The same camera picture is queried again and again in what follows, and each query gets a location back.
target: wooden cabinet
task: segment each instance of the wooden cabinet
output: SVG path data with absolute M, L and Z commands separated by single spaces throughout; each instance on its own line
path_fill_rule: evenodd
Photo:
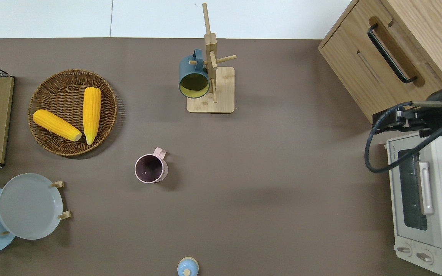
M 376 112 L 442 89 L 442 0 L 353 0 L 319 50 L 371 122 Z

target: black cable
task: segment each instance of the black cable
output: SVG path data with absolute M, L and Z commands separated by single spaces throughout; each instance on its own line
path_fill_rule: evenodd
M 371 145 L 371 140 L 373 139 L 373 136 L 375 135 L 379 125 L 382 123 L 384 118 L 387 117 L 391 112 L 394 112 L 398 108 L 405 107 L 405 106 L 408 106 L 408 105 L 412 105 L 412 102 L 399 103 L 398 105 L 395 105 L 394 107 L 389 108 L 385 113 L 383 113 L 379 117 L 379 119 L 376 121 L 376 124 L 371 129 L 371 132 L 369 133 L 369 136 L 368 136 L 368 140 L 366 141 L 366 147 L 364 148 L 364 163 L 366 164 L 366 167 L 368 168 L 368 170 L 370 170 L 371 172 L 373 172 L 373 173 L 384 173 L 386 171 L 389 171 L 389 170 L 393 169 L 394 167 L 396 167 L 396 166 L 400 165 L 401 163 L 403 163 L 403 161 L 405 161 L 406 159 L 408 159 L 412 155 L 417 154 L 421 149 L 423 149 L 425 146 L 427 146 L 433 140 L 435 140 L 436 138 L 438 138 L 439 136 L 442 135 L 442 127 L 440 127 L 437 131 L 435 131 L 430 136 L 425 138 L 425 140 L 423 140 L 419 145 L 417 145 L 412 150 L 410 150 L 407 153 L 405 153 L 402 157 L 400 157 L 395 162 L 393 162 L 393 163 L 391 163 L 388 166 L 383 167 L 383 168 L 373 168 L 373 166 L 371 166 L 371 164 L 369 162 L 369 147 Z

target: round woven basket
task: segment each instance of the round woven basket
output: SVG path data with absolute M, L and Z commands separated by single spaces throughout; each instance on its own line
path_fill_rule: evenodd
M 93 144 L 86 143 L 83 131 L 83 94 L 87 87 L 102 91 L 100 123 Z M 61 117 L 83 134 L 72 142 L 35 124 L 33 113 L 48 110 Z M 110 85 L 99 75 L 85 70 L 67 70 L 45 80 L 35 91 L 28 107 L 28 124 L 33 137 L 44 149 L 62 156 L 76 156 L 100 145 L 109 135 L 117 116 L 117 101 Z

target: oven window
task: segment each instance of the oven window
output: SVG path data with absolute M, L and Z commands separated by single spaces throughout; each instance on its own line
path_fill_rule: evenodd
M 398 158 L 409 152 L 410 149 L 400 150 Z M 421 213 L 419 202 L 419 154 L 415 154 L 402 164 L 400 168 L 400 185 L 402 187 L 402 205 L 404 221 L 407 227 L 427 230 L 426 215 Z

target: dark blue mug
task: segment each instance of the dark blue mug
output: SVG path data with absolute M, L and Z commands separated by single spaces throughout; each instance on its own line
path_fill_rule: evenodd
M 207 69 L 202 59 L 202 50 L 195 49 L 191 56 L 186 56 L 180 61 L 178 88 L 187 98 L 200 98 L 209 91 L 210 82 Z

